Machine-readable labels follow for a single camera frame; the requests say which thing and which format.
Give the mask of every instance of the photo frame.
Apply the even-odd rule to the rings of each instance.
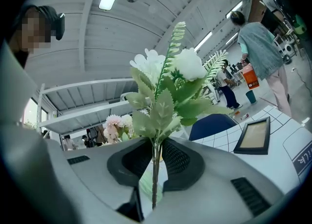
[[[270,142],[270,117],[246,123],[233,150],[235,154],[267,155]]]

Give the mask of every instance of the orange bag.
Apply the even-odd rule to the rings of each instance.
[[[243,76],[249,89],[254,89],[260,86],[258,78],[255,75],[254,69],[250,63],[243,68]]]

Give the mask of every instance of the display table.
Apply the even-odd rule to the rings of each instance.
[[[234,155],[268,177],[283,193],[287,193],[300,185],[309,172],[312,133],[276,107],[267,106],[239,125],[193,142],[232,153],[245,124],[268,116],[271,121],[268,155]]]

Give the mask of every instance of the pink pants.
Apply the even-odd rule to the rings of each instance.
[[[274,92],[278,110],[292,117],[291,108],[287,101],[288,86],[284,65],[266,78],[266,80]]]

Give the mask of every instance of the sign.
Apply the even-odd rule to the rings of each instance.
[[[305,170],[312,162],[312,142],[310,142],[299,154],[293,159],[292,163],[298,175]]]

